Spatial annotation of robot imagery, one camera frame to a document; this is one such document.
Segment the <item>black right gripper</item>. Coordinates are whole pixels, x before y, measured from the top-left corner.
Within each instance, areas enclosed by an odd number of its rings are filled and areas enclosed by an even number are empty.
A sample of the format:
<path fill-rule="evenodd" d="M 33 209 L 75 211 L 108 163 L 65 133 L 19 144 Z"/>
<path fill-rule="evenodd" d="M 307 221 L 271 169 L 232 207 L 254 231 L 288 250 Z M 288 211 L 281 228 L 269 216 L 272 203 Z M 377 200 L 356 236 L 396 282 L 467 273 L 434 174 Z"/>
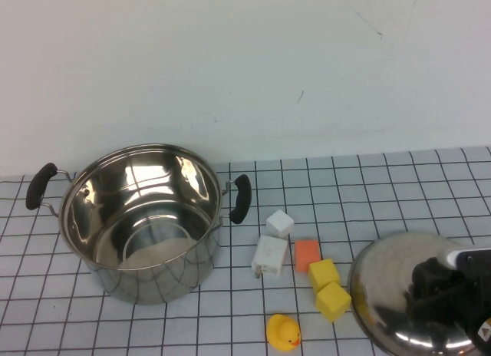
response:
<path fill-rule="evenodd" d="M 460 281 L 457 271 L 436 257 L 417 264 L 407 294 L 407 315 L 414 321 L 459 325 L 479 351 L 490 350 L 490 276 L 443 290 L 424 286 L 450 286 Z"/>

